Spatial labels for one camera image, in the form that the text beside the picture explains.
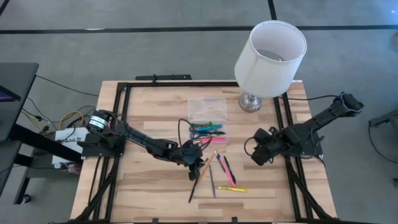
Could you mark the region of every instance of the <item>silver lamp base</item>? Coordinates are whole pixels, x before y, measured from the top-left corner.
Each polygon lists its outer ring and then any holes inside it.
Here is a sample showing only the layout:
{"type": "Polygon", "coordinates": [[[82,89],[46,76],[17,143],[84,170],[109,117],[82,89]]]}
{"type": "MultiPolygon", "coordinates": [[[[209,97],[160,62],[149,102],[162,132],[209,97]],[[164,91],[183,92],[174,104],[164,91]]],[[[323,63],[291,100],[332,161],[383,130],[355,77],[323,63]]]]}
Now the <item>silver lamp base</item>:
{"type": "Polygon", "coordinates": [[[242,110],[253,113],[260,109],[262,100],[256,96],[243,92],[239,99],[239,106],[242,110]]]}

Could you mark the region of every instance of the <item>gray carpet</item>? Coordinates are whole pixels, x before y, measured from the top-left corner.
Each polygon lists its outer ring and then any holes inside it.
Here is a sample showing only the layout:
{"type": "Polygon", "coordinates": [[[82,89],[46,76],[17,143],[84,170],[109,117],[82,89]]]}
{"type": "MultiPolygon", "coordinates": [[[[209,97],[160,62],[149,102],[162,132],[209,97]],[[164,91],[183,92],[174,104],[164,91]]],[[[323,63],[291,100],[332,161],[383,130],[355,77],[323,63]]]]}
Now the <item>gray carpet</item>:
{"type": "MultiPolygon", "coordinates": [[[[278,19],[297,26],[398,24],[396,1],[274,2],[278,19]]],[[[265,0],[10,0],[0,17],[0,29],[240,26],[268,19],[265,0]]],[[[395,31],[303,33],[308,52],[295,79],[304,81],[307,95],[346,91],[365,104],[358,117],[340,119],[320,131],[326,136],[322,146],[337,214],[343,220],[396,223],[398,189],[392,178],[398,177],[398,165],[377,155],[368,138],[368,120],[398,108],[398,53],[391,49],[395,31]]],[[[233,79],[234,64],[248,35],[246,31],[0,35],[0,62],[37,62],[39,75],[91,93],[99,92],[103,80],[133,80],[153,73],[233,79]]],[[[53,120],[96,104],[95,97],[39,79],[30,97],[53,120]]],[[[312,114],[330,103],[331,99],[311,101],[312,114]]],[[[35,112],[30,102],[25,108],[35,112]]],[[[19,123],[35,129],[25,117],[19,123]]],[[[389,125],[372,129],[372,137],[384,155],[398,161],[398,142],[389,125]]],[[[78,179],[35,179],[27,191],[34,200],[12,205],[23,170],[12,170],[0,198],[0,223],[68,220],[78,179]]]]}

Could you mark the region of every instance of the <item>computer monitor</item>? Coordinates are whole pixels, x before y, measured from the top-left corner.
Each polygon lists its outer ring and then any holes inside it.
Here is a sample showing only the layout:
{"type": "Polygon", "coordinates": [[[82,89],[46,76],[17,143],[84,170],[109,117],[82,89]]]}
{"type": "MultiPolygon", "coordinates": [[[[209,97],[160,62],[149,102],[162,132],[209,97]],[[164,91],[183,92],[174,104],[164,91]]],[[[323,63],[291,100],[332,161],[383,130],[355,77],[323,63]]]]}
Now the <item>computer monitor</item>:
{"type": "Polygon", "coordinates": [[[0,102],[20,101],[21,98],[17,94],[0,85],[0,102]]]}

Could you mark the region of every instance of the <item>black desk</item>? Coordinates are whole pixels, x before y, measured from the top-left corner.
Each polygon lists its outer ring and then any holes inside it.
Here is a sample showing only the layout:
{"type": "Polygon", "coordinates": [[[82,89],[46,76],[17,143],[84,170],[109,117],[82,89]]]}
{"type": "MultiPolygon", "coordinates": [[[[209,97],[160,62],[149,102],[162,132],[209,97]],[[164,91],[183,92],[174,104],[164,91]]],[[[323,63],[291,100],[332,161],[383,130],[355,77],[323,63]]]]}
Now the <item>black desk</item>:
{"type": "MultiPolygon", "coordinates": [[[[21,98],[20,101],[0,102],[0,195],[14,163],[27,167],[35,163],[33,157],[19,154],[22,143],[82,164],[80,153],[16,124],[38,67],[37,63],[0,63],[0,84],[21,98]]],[[[14,203],[22,202],[28,183],[26,173],[14,203]]]]}

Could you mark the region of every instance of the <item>lamp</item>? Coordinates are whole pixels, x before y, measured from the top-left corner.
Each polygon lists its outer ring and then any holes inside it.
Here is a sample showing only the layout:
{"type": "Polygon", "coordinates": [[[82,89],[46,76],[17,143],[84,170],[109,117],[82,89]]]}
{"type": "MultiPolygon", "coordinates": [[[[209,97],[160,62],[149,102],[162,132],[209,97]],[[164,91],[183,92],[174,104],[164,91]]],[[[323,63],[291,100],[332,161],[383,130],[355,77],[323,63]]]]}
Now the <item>lamp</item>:
{"type": "Polygon", "coordinates": [[[235,79],[243,89],[239,105],[254,112],[262,98],[283,94],[307,51],[304,35],[282,21],[265,21],[250,33],[235,65],[235,79]]]}

